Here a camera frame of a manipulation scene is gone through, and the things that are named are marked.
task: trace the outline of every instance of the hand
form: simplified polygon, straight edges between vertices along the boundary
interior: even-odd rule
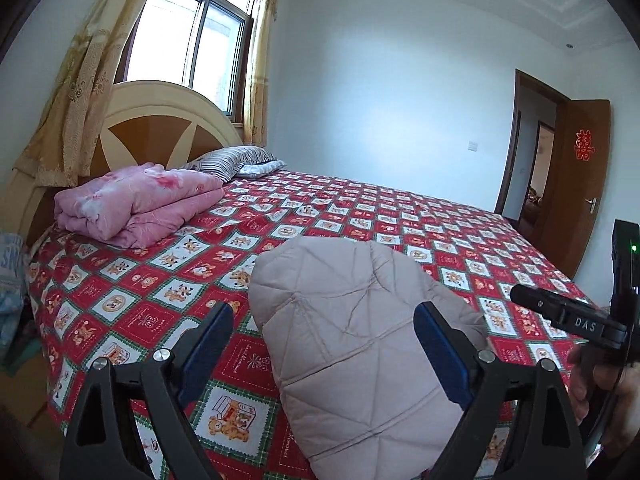
[[[574,364],[569,378],[569,401],[578,424],[589,413],[586,400],[587,384],[582,376],[580,365],[581,346],[574,347],[567,361]],[[593,381],[603,390],[612,390],[618,377],[619,367],[597,365],[593,369]],[[632,442],[640,430],[640,364],[633,363],[625,367],[616,388],[618,402],[611,421],[600,443],[609,457],[621,454]]]

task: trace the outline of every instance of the window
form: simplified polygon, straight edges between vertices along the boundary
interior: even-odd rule
[[[240,122],[253,4],[254,0],[146,0],[116,81],[182,84]]]

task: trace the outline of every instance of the window frame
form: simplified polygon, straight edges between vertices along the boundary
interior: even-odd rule
[[[209,6],[213,5],[217,7],[221,12],[225,12],[235,18],[242,20],[243,23],[239,32],[240,40],[238,41],[238,46],[236,47],[234,56],[234,66],[232,72],[233,87],[229,92],[229,111],[226,112],[226,115],[229,117],[232,123],[242,123],[242,114],[244,108],[244,83],[246,81],[249,41],[254,25],[254,20],[252,19],[252,10],[256,0],[249,0],[248,12],[244,12],[244,10],[236,7],[234,4],[230,3],[227,0],[198,1],[198,9],[194,18],[194,26],[191,29],[189,46],[187,48],[185,66],[182,71],[182,85],[187,86],[188,88],[193,88],[193,79],[196,68],[196,60],[198,57],[198,50],[200,47],[200,38],[202,36],[202,29],[204,28],[204,23],[207,17],[207,10],[209,9]],[[127,43],[124,45],[122,56],[120,57],[120,62],[116,70],[116,76],[114,78],[115,83],[127,80],[131,52],[133,49],[133,44],[136,40],[138,24],[140,23],[140,17],[142,16],[143,11],[144,7],[132,28],[131,34],[127,39]]]

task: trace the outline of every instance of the blue gripper pad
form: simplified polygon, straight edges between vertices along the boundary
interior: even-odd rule
[[[213,368],[231,338],[234,329],[234,313],[226,304],[206,328],[182,368],[182,384],[177,399],[184,409],[187,404],[198,400],[204,391]]]
[[[469,370],[449,340],[451,333],[460,331],[453,330],[431,302],[416,307],[414,330],[447,398],[466,410],[474,400]]]

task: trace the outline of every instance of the bed sheet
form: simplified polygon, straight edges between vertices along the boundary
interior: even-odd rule
[[[246,288],[257,255],[298,236],[375,240],[421,264],[484,313],[501,359],[553,359],[566,379],[565,333],[509,301],[515,283],[584,294],[503,218],[469,206],[340,178],[279,171],[235,180],[210,212],[145,250],[119,250],[53,231],[32,261],[34,317],[49,360],[49,410],[66,430],[91,362],[144,360],[170,348],[217,300],[234,311],[234,333],[206,391],[187,415],[227,479],[313,479],[278,401],[270,358],[249,312]],[[156,478],[169,471],[143,403],[136,423]],[[237,410],[250,419],[236,426]],[[479,471],[490,475],[508,434],[501,422]]]

